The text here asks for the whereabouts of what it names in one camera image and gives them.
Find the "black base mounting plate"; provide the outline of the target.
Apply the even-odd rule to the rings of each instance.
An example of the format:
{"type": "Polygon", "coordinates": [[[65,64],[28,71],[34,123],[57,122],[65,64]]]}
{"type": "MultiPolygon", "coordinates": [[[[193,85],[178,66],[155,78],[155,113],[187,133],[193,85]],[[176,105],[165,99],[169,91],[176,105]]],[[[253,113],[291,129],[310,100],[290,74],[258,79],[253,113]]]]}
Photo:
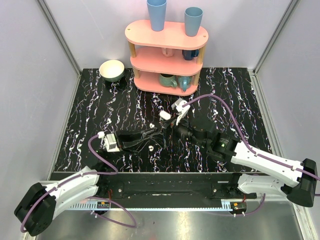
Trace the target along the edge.
{"type": "Polygon", "coordinates": [[[138,172],[101,176],[98,180],[99,197],[124,199],[131,196],[178,195],[199,196],[208,199],[256,199],[256,193],[238,189],[240,173],[199,172],[138,172]]]}

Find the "light blue tall cup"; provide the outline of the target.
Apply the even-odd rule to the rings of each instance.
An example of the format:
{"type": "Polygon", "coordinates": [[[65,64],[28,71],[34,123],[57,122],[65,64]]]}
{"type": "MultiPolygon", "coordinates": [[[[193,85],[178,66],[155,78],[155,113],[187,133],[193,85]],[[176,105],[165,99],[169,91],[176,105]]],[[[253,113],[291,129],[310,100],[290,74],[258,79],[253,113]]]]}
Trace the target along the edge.
{"type": "Polygon", "coordinates": [[[166,7],[166,0],[147,0],[151,29],[155,32],[160,32],[164,29],[166,7]]]}

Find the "pink ceramic mug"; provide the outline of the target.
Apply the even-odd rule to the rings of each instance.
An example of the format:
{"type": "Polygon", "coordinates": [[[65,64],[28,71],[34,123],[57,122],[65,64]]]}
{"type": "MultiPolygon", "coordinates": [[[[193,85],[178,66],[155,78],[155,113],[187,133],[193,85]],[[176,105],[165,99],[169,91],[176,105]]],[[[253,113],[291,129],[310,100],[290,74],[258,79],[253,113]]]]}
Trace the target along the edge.
{"type": "Polygon", "coordinates": [[[162,48],[161,51],[165,57],[172,57],[175,53],[175,50],[172,48],[162,48]]]}

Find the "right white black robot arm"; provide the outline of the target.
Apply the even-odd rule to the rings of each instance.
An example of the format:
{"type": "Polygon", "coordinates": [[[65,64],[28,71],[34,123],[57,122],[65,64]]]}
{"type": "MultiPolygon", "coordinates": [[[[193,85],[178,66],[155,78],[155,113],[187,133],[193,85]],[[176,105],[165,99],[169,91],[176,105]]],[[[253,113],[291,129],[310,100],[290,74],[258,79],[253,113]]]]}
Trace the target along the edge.
{"type": "Polygon", "coordinates": [[[161,130],[164,145],[176,139],[203,148],[215,161],[230,161],[255,169],[263,176],[241,173],[237,181],[227,185],[228,195],[239,198],[243,194],[262,193],[285,196],[292,203],[311,208],[314,205],[317,186],[317,164],[306,158],[290,160],[257,149],[242,140],[219,130],[192,127],[176,119],[166,120],[161,130]]]}

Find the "green white ceramic bowl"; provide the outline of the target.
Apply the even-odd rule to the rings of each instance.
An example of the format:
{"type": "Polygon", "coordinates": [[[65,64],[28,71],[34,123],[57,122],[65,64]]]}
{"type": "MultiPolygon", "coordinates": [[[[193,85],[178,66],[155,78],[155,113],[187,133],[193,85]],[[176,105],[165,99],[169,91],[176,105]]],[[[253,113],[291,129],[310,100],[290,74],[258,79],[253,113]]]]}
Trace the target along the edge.
{"type": "Polygon", "coordinates": [[[105,61],[99,67],[100,76],[107,82],[118,82],[124,76],[125,65],[119,60],[105,61]]]}

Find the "aluminium corner post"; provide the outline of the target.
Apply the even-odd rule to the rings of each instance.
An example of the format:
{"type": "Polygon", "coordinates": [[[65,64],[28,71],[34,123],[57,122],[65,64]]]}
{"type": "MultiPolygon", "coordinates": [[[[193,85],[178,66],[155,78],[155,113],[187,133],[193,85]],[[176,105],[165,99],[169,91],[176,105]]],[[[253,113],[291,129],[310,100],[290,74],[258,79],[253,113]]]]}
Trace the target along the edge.
{"type": "Polygon", "coordinates": [[[260,56],[257,64],[252,69],[252,72],[256,75],[259,70],[261,69],[263,63],[267,59],[268,55],[270,54],[272,48],[274,47],[275,43],[277,42],[279,36],[281,35],[282,31],[284,30],[285,26],[287,25],[288,21],[290,20],[292,14],[295,12],[297,6],[299,5],[300,0],[290,0],[288,6],[286,7],[279,23],[277,24],[271,38],[269,39],[262,55],[260,56]]]}
{"type": "Polygon", "coordinates": [[[51,28],[54,36],[56,37],[60,47],[62,48],[66,58],[68,59],[70,65],[72,66],[74,72],[80,76],[82,73],[82,70],[79,66],[79,64],[76,61],[76,58],[74,57],[71,49],[69,48],[55,18],[50,10],[47,2],[45,0],[36,0],[36,3],[38,4],[41,12],[43,13],[46,21],[48,22],[49,27],[51,28]]]}

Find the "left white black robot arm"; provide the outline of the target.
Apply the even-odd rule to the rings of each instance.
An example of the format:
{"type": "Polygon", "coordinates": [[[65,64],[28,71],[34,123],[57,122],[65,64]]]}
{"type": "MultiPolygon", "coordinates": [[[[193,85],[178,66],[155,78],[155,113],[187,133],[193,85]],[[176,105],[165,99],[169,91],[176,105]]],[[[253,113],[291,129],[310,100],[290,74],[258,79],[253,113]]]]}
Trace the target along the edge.
{"type": "Polygon", "coordinates": [[[63,211],[86,198],[103,198],[108,193],[106,183],[99,181],[100,176],[114,176],[118,169],[92,147],[92,141],[101,139],[108,153],[132,152],[143,149],[142,143],[150,140],[163,147],[163,133],[156,127],[138,132],[98,132],[88,140],[88,148],[101,162],[111,168],[111,171],[97,171],[84,167],[80,171],[47,186],[40,182],[33,184],[14,210],[14,215],[20,221],[20,231],[31,236],[42,233],[51,222],[63,211]]]}

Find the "green speckled ceramic mug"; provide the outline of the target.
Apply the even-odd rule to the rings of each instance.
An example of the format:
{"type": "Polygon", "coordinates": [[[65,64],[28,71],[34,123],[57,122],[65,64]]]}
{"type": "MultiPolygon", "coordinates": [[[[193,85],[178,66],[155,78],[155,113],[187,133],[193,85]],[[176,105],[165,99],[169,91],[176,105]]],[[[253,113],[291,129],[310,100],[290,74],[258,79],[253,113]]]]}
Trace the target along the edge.
{"type": "Polygon", "coordinates": [[[165,73],[161,73],[159,75],[159,83],[163,87],[172,87],[172,88],[175,88],[178,85],[175,75],[165,74],[165,73]]]}

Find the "white oval charging case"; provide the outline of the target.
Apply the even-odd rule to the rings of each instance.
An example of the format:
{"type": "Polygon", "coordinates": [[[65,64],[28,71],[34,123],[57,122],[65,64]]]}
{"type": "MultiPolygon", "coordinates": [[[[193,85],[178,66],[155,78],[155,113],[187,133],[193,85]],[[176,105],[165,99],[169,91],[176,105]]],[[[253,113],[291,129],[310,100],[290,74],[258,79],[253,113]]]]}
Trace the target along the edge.
{"type": "Polygon", "coordinates": [[[171,118],[171,114],[162,110],[160,113],[159,113],[159,116],[164,119],[164,120],[169,120],[171,118]]]}

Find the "blue butterfly ceramic mug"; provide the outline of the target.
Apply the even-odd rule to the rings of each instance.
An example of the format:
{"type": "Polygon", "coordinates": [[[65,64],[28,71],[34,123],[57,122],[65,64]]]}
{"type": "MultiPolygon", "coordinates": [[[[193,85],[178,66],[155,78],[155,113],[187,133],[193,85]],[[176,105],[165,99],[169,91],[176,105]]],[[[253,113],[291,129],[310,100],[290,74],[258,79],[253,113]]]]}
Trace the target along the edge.
{"type": "Polygon", "coordinates": [[[186,92],[187,89],[191,86],[192,80],[192,76],[177,76],[177,84],[183,92],[186,92]]]}

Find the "pink three-tier wooden shelf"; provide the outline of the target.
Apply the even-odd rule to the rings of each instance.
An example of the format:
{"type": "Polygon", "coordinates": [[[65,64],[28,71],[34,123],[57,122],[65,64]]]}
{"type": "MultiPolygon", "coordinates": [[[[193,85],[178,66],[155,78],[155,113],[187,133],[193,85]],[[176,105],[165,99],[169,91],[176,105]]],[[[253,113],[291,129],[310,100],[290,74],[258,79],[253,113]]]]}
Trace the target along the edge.
{"type": "Polygon", "coordinates": [[[130,23],[124,34],[129,45],[134,84],[139,90],[175,96],[189,96],[197,91],[209,40],[204,27],[199,28],[196,36],[190,37],[182,22],[166,21],[162,31],[153,31],[151,22],[142,19],[130,23]],[[164,56],[162,48],[174,49],[174,55],[164,56]],[[199,54],[192,60],[185,60],[182,50],[199,50],[199,54]],[[186,91],[179,87],[164,87],[159,82],[160,74],[192,76],[191,86],[186,91]]]}

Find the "grey blue tall cup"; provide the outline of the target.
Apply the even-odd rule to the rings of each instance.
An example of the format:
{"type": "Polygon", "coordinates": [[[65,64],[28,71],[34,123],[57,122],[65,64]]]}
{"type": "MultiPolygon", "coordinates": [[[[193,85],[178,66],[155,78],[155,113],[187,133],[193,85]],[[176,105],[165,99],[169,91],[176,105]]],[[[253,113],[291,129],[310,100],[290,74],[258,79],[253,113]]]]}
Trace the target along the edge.
{"type": "Polygon", "coordinates": [[[194,37],[198,34],[203,17],[203,10],[199,7],[188,7],[184,12],[185,34],[194,37]]]}

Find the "right aluminium corner post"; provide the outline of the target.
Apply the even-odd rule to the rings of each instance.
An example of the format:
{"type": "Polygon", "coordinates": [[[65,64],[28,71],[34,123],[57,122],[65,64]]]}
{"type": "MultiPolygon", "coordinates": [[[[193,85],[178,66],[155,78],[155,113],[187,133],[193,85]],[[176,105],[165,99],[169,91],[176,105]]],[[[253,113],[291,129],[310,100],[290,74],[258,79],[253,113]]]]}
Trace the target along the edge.
{"type": "Polygon", "coordinates": [[[277,42],[279,36],[281,35],[282,31],[284,30],[285,26],[287,25],[288,21],[290,20],[292,14],[295,12],[297,6],[299,5],[300,0],[290,0],[288,6],[286,7],[279,23],[277,24],[271,38],[269,39],[262,55],[260,56],[257,64],[252,69],[252,72],[256,75],[259,70],[261,69],[263,63],[267,59],[268,55],[270,54],[272,48],[274,47],[275,43],[277,42]]]}

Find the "left aluminium corner post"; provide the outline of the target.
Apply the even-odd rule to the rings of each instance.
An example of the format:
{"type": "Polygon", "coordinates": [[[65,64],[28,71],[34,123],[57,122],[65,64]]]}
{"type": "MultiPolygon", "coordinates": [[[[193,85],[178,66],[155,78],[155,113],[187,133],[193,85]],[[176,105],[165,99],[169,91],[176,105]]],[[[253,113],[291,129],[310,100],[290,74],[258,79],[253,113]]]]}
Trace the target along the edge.
{"type": "Polygon", "coordinates": [[[56,37],[60,47],[62,48],[66,58],[68,59],[70,65],[72,66],[74,72],[80,76],[82,73],[82,70],[79,66],[79,64],[76,61],[76,58],[74,57],[71,49],[69,48],[55,18],[50,10],[47,2],[45,0],[36,0],[36,3],[38,4],[41,12],[43,13],[46,21],[48,22],[49,27],[51,28],[54,36],[56,37]]]}

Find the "dark blue ceramic mug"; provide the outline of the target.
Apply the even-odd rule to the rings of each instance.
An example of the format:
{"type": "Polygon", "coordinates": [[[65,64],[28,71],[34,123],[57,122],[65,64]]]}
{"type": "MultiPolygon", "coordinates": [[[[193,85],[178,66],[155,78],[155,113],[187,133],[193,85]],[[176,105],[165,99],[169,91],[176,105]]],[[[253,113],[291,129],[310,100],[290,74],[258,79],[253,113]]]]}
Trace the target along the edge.
{"type": "Polygon", "coordinates": [[[182,50],[182,56],[186,61],[191,61],[193,58],[198,57],[199,50],[182,50]]]}

